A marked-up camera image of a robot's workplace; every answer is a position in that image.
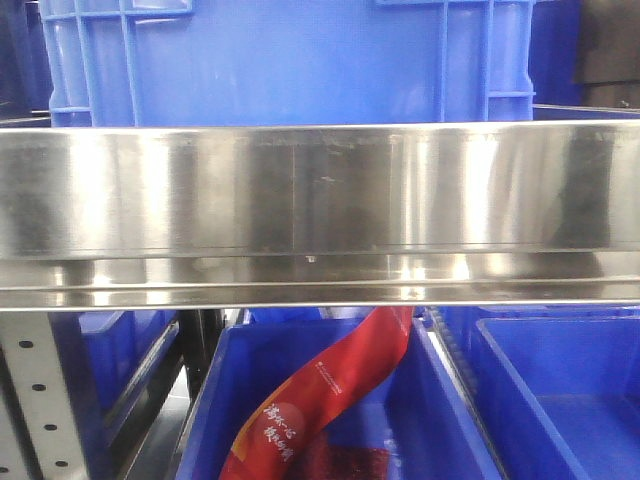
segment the stainless steel shelf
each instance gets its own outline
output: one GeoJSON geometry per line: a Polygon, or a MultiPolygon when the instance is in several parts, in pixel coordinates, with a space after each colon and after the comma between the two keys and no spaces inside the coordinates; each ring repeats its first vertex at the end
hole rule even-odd
{"type": "Polygon", "coordinates": [[[640,121],[0,131],[0,309],[640,299],[640,121]]]}

